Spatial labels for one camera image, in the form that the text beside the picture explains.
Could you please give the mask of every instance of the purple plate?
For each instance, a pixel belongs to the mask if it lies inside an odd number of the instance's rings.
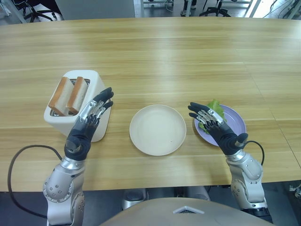
[[[231,127],[231,129],[233,130],[233,132],[236,135],[239,135],[241,133],[246,133],[246,125],[244,120],[242,119],[242,117],[236,112],[234,111],[232,108],[225,106],[225,105],[221,105],[221,107],[224,109],[224,115],[225,115],[225,119],[227,120],[227,124]],[[218,146],[216,141],[212,138],[211,135],[206,134],[200,127],[198,127],[198,120],[194,120],[194,125],[196,126],[196,129],[199,133],[199,135],[207,142]]]

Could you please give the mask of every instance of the black cable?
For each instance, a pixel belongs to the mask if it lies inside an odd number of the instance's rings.
[[[281,12],[279,13],[279,15],[278,15],[278,19],[280,19],[280,14],[287,8],[287,7],[289,7],[291,4],[288,4],[283,10],[281,10]]]
[[[288,3],[288,1],[286,1],[285,3],[283,3],[281,6],[277,7],[276,9],[274,9],[273,11],[270,11],[267,15],[271,14],[272,12],[276,11],[277,9],[279,9],[280,7],[283,7],[286,3]]]
[[[18,203],[18,201],[15,199],[14,197],[14,194],[13,194],[13,190],[11,188],[11,173],[12,173],[12,170],[13,170],[13,166],[14,166],[14,163],[17,159],[17,157],[19,156],[19,154],[21,154],[21,152],[23,152],[25,149],[28,149],[28,148],[32,148],[32,147],[44,147],[44,148],[48,148],[50,150],[52,150],[56,155],[57,157],[62,160],[62,157],[60,156],[60,154],[58,153],[58,151],[56,149],[54,149],[53,147],[50,147],[50,146],[47,146],[47,145],[29,145],[29,146],[25,146],[23,148],[21,148],[13,157],[13,159],[11,160],[10,162],[10,165],[9,165],[9,169],[8,169],[8,192],[9,192],[9,195],[10,195],[10,198],[11,200],[13,201],[13,203],[19,207],[20,209],[24,210],[25,212],[27,213],[30,213],[30,214],[33,214],[37,217],[40,217],[40,218],[45,218],[47,219],[47,216],[43,215],[43,214],[39,214],[39,213],[36,213],[34,211],[31,211],[27,208],[25,208],[24,206],[22,206],[20,203]]]
[[[274,2],[271,4],[271,6],[269,7],[269,11],[272,11],[274,8],[274,4],[277,2],[278,0],[274,0]]]
[[[264,163],[264,149],[263,149],[262,145],[259,144],[257,141],[254,141],[254,140],[248,140],[248,141],[246,142],[246,144],[244,145],[244,147],[245,147],[248,143],[255,143],[255,144],[257,144],[257,145],[261,148],[261,151],[262,151],[262,161],[261,161],[261,165],[263,166],[263,163]]]

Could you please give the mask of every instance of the white plate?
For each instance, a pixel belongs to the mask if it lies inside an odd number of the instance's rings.
[[[175,109],[150,105],[138,111],[130,124],[133,144],[150,155],[166,155],[177,150],[186,137],[186,124]]]

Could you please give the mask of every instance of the robotic hand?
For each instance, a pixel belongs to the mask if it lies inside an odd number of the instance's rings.
[[[244,152],[248,134],[236,135],[227,123],[211,108],[191,102],[189,116],[197,119],[217,142],[226,156],[232,174],[231,190],[242,211],[272,223],[261,185],[262,166]]]
[[[113,105],[112,88],[95,96],[79,113],[64,147],[65,157],[45,181],[43,194],[48,202],[48,225],[81,226],[85,198],[84,161],[91,147],[91,140],[103,113]]]

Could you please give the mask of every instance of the wooden table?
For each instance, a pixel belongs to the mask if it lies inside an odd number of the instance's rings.
[[[61,21],[0,28],[0,190],[23,146],[63,154],[65,137],[43,120],[60,78],[98,71],[115,92],[104,139],[92,144],[85,190],[229,184],[218,147],[200,138],[190,101],[213,98],[245,120],[265,148],[263,182],[301,179],[301,21],[249,18],[141,18]],[[185,119],[186,139],[168,156],[147,156],[129,138],[141,108],[163,104]],[[246,148],[259,161],[260,149]],[[41,191],[58,159],[50,150],[21,154],[15,191]]]

